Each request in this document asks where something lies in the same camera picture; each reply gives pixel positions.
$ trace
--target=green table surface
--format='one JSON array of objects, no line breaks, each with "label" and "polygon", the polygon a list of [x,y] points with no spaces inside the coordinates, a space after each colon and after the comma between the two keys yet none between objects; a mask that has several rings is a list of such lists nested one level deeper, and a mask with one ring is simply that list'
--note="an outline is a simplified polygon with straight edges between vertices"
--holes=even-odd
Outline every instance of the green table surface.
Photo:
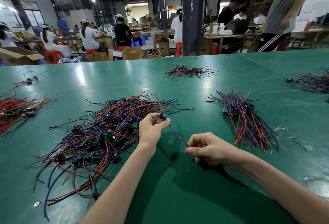
[{"label": "green table surface", "polygon": [[[1,223],[48,223],[43,217],[46,184],[32,182],[41,168],[25,165],[38,161],[31,153],[45,155],[67,134],[66,128],[48,131],[68,118],[77,119],[82,110],[100,109],[91,102],[105,102],[113,97],[130,97],[148,89],[159,98],[179,97],[183,108],[170,116],[172,125],[186,141],[194,133],[212,132],[233,143],[233,131],[221,107],[206,103],[210,94],[226,89],[250,92],[257,114],[278,134],[279,152],[252,153],[269,162],[315,193],[329,197],[327,95],[304,92],[282,85],[300,72],[329,67],[329,50],[281,51],[231,55],[162,58],[130,61],[53,64],[0,67],[0,94],[24,78],[23,73],[46,73],[39,81],[16,90],[19,97],[55,96],[58,101],[46,104],[36,117],[29,119],[10,138],[0,138],[0,216]],[[192,64],[196,68],[221,70],[219,76],[204,79],[181,77],[178,81],[163,78],[171,62]],[[294,143],[299,142],[305,149]],[[129,154],[122,154],[126,161]],[[115,164],[109,175],[115,175]],[[40,177],[48,181],[51,168]],[[126,223],[295,223],[294,219],[255,185],[249,178],[227,171],[243,185],[213,171],[203,171],[189,155],[184,144],[166,129],[150,160],[131,202]],[[77,179],[77,185],[85,179]],[[109,181],[98,183],[102,192]],[[69,174],[55,184],[50,197],[72,190]],[[38,207],[34,203],[42,201]],[[78,223],[87,212],[88,199],[78,195],[47,207],[50,223]]]}]

